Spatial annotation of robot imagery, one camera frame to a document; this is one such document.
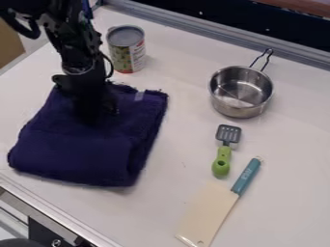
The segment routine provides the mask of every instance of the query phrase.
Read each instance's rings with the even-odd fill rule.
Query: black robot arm
[[[109,92],[104,59],[99,50],[102,42],[84,8],[85,0],[0,0],[0,15],[17,32],[28,38],[40,35],[39,24],[62,58],[65,75],[54,75],[53,81],[64,94],[72,97],[75,110],[84,122],[92,123],[98,112],[105,108],[117,112],[116,100]],[[23,14],[30,28],[20,24],[16,14]]]

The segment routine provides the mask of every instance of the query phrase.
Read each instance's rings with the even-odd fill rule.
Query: can lid
[[[107,35],[108,42],[116,46],[131,46],[144,37],[142,29],[135,26],[120,26],[110,29]]]

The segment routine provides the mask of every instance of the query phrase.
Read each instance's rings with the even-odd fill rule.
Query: towel tag
[[[145,95],[145,92],[137,92],[135,94],[134,101],[141,101]]]

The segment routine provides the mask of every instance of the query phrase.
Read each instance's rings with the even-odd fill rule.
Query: folded towel
[[[113,85],[119,115],[79,121],[72,100],[54,88],[8,154],[18,171],[98,186],[133,185],[144,168],[167,108],[167,95]]]

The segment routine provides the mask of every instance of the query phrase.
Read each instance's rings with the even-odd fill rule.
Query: blue knife handle
[[[243,173],[239,176],[238,180],[232,187],[232,191],[238,196],[241,196],[261,166],[261,161],[258,158],[253,158],[247,165]]]

